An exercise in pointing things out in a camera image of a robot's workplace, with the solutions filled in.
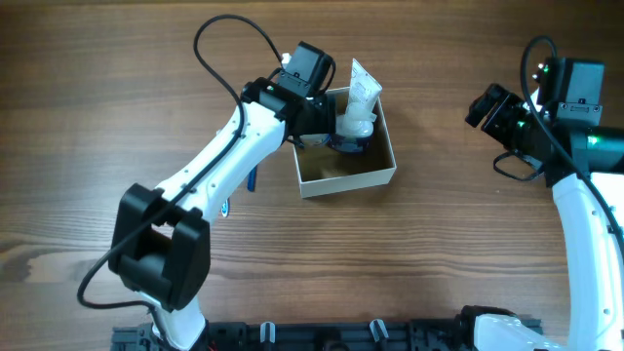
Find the wooden table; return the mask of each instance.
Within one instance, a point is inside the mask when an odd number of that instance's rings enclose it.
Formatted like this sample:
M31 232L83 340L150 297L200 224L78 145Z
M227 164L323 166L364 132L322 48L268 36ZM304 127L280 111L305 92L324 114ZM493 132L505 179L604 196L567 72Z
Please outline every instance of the wooden table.
M466 304L543 319L565 342L566 248L542 180L496 174L502 147L467 126L491 82L519 92L522 49L550 34L568 57L606 63L604 117L622 126L624 7L618 2L281 2L0 9L0 348L105 350L133 308L78 305L109 247L121 195L186 164L234 103L194 58L199 25L255 20L281 52L332 55L334 87L356 58L382 85L398 164L391 183L302 200L292 150L263 161L257 190L212 230L200 291L211 321L278 323L452 317ZM222 22L201 51L240 90L276 66L261 37ZM546 57L535 51L531 64ZM510 163L511 171L527 172ZM134 297L102 270L91 299Z

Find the white box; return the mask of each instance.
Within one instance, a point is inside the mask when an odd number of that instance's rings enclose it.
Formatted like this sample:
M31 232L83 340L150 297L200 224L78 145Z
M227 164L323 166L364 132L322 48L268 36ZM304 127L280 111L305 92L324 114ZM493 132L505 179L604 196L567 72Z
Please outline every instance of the white box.
M349 88L334 89L337 114L344 113ZM340 191L387 184L397 170L392 143L381 108L381 99L372 111L377 115L370 147L361 155L339 153L328 146L293 147L301 197L307 198Z

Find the wooden surface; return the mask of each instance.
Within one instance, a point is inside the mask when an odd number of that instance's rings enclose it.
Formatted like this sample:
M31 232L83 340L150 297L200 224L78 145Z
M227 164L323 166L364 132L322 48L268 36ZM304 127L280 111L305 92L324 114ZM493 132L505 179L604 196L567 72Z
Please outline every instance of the wooden surface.
M624 110L624 7L582 2L284 2L0 8L0 348L106 350L140 308L92 311L78 283L112 236L134 182L186 164L234 103L193 56L196 29L248 16L282 52L305 40L356 58L383 85L398 164L388 186L301 200L292 150L263 161L257 190L212 230L200 291L212 321L452 317L509 308L565 341L565 242L543 181L497 175L501 146L463 118L496 81L518 92L522 49L548 33L563 56L606 63L604 117ZM275 67L252 29L211 27L201 51L240 90ZM536 50L532 63L546 56ZM512 171L527 171L509 165ZM107 270L97 300L133 297Z

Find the wood grain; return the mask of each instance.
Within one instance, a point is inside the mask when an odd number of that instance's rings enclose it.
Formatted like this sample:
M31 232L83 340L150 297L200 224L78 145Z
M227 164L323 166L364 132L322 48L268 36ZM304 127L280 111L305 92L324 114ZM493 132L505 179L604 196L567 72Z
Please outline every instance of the wood grain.
M337 61L334 87L358 59L384 87L398 170L388 186L301 200L291 149L263 161L256 192L239 189L213 228L209 319L405 320L485 304L541 318L565 341L550 191L493 172L500 145L463 118L491 82L517 92L525 43L548 33L562 55L606 63L603 122L622 127L624 7L291 1L0 7L0 349L106 350L112 326L144 320L86 310L75 292L108 248L123 192L181 168L231 115L191 49L221 13L252 18L283 52L322 48ZM211 27L201 51L236 89L275 67L236 22ZM107 271L88 294L132 297Z

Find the green indicator light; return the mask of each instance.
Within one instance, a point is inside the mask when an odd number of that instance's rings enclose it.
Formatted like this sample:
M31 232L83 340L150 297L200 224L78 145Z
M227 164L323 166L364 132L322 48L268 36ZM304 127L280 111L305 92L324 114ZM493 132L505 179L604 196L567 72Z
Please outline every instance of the green indicator light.
M596 145L600 141L600 138L597 136L587 136L587 142Z

